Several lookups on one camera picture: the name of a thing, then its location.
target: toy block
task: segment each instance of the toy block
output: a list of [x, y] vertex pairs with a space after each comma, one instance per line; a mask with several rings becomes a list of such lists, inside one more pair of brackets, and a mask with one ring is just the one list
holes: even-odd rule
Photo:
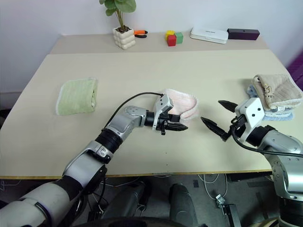
[[171, 30], [167, 31], [165, 34], [165, 40], [167, 40], [167, 36], [174, 35], [174, 34], [175, 34], [175, 31], [171, 31]]
[[183, 34], [181, 32], [176, 32], [175, 36], [177, 38], [176, 44], [181, 44], [183, 42]]
[[168, 46], [175, 46], [176, 45], [176, 41], [177, 41], [177, 38], [175, 35], [169, 35], [167, 36], [167, 44]]

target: black box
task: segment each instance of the black box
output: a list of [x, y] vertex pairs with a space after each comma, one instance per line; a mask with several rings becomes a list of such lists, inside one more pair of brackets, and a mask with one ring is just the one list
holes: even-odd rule
[[260, 35], [258, 30], [254, 29], [227, 29], [228, 39], [246, 39], [246, 40], [256, 40]]

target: orange object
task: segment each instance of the orange object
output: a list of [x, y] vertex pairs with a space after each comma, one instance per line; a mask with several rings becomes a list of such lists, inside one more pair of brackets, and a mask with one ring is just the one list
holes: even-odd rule
[[147, 31], [144, 31], [144, 30], [136, 30], [136, 31], [134, 31], [134, 35], [139, 35], [139, 34], [147, 34]]

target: light green towel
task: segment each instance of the light green towel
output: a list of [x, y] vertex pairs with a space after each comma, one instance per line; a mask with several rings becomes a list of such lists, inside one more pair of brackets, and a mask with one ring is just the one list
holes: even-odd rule
[[57, 115], [90, 113], [95, 111], [97, 80], [70, 80], [61, 87], [56, 105]]

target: stacked towels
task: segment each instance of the stacked towels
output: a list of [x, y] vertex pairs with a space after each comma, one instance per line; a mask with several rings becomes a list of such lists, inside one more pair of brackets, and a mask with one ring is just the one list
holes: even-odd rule
[[289, 121], [303, 101], [300, 88], [286, 74], [256, 75], [247, 89], [250, 97], [259, 97], [265, 112], [264, 121]]

